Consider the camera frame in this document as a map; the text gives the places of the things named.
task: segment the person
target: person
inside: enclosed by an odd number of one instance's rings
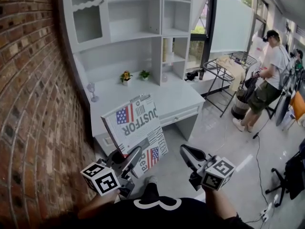
[[[268,69],[255,73],[254,77],[263,78],[264,82],[252,93],[248,100],[250,110],[243,120],[233,119],[234,125],[241,132],[245,129],[252,132],[253,126],[262,114],[262,111],[276,100],[282,92],[280,87],[280,74],[289,64],[289,55],[281,45],[279,34],[270,30],[266,39],[272,48],[272,55]]]
[[[162,227],[173,225],[204,228],[251,229],[239,218],[233,205],[222,191],[203,187],[206,203],[192,198],[169,198],[159,196],[157,178],[146,179],[144,194],[138,199],[126,199],[115,204],[118,190],[106,195],[97,195],[78,213],[80,226],[88,228],[100,225],[114,227]]]
[[[296,55],[295,55],[295,69],[297,71],[303,69],[303,52],[299,49],[296,50]]]

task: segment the white sneakers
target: white sneakers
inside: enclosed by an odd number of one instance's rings
[[[243,132],[244,129],[245,129],[245,126],[242,126],[241,122],[242,122],[242,120],[238,120],[238,119],[236,119],[236,118],[233,118],[233,124],[237,127],[238,130],[240,130],[241,132]],[[253,126],[247,125],[247,130],[248,130],[248,132],[251,133],[251,132],[252,132],[252,129],[253,129]]]
[[[154,183],[157,184],[158,180],[157,177],[151,176],[146,178],[146,184],[148,185],[149,183]]]
[[[238,130],[240,130],[241,132],[243,132],[245,126],[242,126],[241,121],[242,121],[242,120],[238,120],[238,119],[236,119],[236,118],[233,118],[233,124],[237,127]]]
[[[253,126],[249,126],[249,125],[247,125],[247,130],[248,130],[248,132],[252,132],[252,130],[253,130]]]

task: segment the power strip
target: power strip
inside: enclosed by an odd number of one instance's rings
[[[269,211],[271,210],[271,207],[272,207],[272,203],[269,203],[268,204],[268,207],[265,208],[264,210],[261,211],[260,213],[260,217],[262,218],[263,222],[267,222],[269,220]]]

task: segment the bucket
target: bucket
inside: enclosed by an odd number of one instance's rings
[[[244,103],[241,101],[242,96],[245,94],[246,90],[238,90],[235,95],[235,104],[233,105],[231,109],[232,115],[238,119],[243,120],[247,111],[249,110],[248,103]]]

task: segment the desk drawer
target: desk drawer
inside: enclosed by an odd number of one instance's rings
[[[175,123],[177,121],[183,120],[183,119],[191,117],[193,115],[196,115],[196,114],[199,113],[199,108],[200,108],[200,105],[198,105],[196,107],[193,107],[193,108],[190,108],[190,109],[187,109],[187,110],[184,110],[180,113],[173,114],[169,117],[163,118],[163,119],[160,120],[161,126],[170,125],[170,124]]]

